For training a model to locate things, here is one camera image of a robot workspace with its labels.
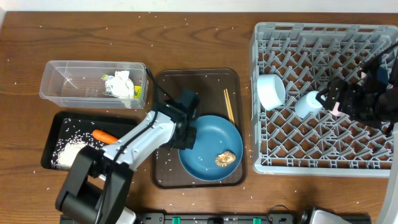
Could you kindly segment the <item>pink cup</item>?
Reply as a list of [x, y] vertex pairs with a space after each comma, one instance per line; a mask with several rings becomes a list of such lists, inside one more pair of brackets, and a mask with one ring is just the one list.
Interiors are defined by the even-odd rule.
[[340, 116], [345, 115], [343, 112], [341, 112], [341, 111], [338, 109], [338, 108], [339, 108], [339, 105], [340, 105], [340, 103], [339, 103], [339, 102], [336, 102], [335, 105], [334, 105], [334, 107], [333, 107], [333, 109], [330, 110], [330, 113], [331, 113], [333, 116], [340, 117]]

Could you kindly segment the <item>blue plate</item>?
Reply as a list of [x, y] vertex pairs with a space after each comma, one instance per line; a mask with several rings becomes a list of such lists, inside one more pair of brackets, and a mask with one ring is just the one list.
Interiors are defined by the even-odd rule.
[[[238, 129], [215, 115], [205, 115], [192, 124], [197, 129], [193, 149], [179, 150], [178, 156], [184, 169], [197, 179], [211, 182], [230, 176], [243, 158], [243, 140]], [[216, 158], [231, 152], [236, 159], [226, 167], [216, 164]]]

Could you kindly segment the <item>brown food scrap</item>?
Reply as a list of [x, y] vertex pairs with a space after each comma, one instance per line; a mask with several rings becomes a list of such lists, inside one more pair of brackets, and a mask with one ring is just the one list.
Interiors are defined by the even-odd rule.
[[225, 151], [216, 156], [215, 163], [218, 167], [227, 167], [236, 160], [236, 155], [231, 151]]

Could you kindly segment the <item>light blue cup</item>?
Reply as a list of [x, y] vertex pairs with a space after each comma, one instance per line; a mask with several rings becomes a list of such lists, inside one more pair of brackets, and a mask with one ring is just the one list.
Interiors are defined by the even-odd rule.
[[294, 110], [299, 118], [304, 119], [310, 113], [318, 114], [323, 108], [322, 104], [316, 99], [319, 91], [311, 91], [301, 97], [294, 106]]

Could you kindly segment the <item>yellow snack wrapper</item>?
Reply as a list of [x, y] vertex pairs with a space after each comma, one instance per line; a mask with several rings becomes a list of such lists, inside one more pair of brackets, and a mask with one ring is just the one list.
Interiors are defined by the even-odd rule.
[[141, 95], [141, 90], [142, 87], [140, 85], [134, 85], [134, 99], [138, 99]]

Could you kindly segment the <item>orange carrot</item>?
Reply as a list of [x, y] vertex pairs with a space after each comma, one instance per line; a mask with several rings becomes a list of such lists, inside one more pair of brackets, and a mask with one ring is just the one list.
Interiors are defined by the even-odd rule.
[[106, 132], [104, 132], [102, 130], [99, 130], [99, 129], [95, 129], [92, 132], [92, 135], [93, 135], [93, 137], [95, 139], [97, 139], [97, 140], [99, 140], [101, 142], [104, 142], [106, 144], [113, 144], [113, 143], [116, 143], [118, 141], [118, 138], [116, 138], [116, 137], [114, 137], [114, 136], [112, 136], [112, 135], [110, 135], [110, 134], [108, 134], [108, 133], [106, 133]]

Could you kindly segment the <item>light blue rice bowl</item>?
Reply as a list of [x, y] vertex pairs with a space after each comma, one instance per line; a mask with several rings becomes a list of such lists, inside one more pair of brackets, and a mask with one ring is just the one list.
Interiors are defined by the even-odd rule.
[[260, 75], [257, 79], [257, 94], [261, 105], [267, 111], [282, 106], [285, 101], [282, 79], [275, 74]]

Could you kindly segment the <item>white tissue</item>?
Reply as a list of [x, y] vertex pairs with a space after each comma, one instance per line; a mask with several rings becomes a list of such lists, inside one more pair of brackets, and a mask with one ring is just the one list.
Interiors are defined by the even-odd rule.
[[129, 78], [129, 71], [115, 71], [114, 75], [105, 75], [105, 95], [120, 99], [127, 109], [131, 109], [134, 99], [134, 84]]

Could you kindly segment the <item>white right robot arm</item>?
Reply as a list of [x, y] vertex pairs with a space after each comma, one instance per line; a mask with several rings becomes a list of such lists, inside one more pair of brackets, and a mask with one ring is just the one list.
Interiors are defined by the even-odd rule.
[[329, 81], [327, 87], [317, 93], [316, 100], [327, 110], [347, 114], [351, 119], [372, 128], [382, 129], [389, 135], [397, 122], [397, 70], [388, 72], [382, 67], [382, 56], [390, 53], [397, 44], [389, 46], [361, 66], [362, 84], [349, 83], [340, 78]]

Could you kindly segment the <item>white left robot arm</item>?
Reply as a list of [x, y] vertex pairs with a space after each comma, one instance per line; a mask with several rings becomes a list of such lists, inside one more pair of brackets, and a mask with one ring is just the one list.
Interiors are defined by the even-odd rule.
[[197, 130], [190, 123], [199, 102], [183, 90], [176, 100], [157, 101], [141, 123], [100, 149], [68, 143], [55, 161], [68, 171], [55, 208], [77, 223], [134, 223], [125, 207], [134, 171], [160, 146], [193, 148]]

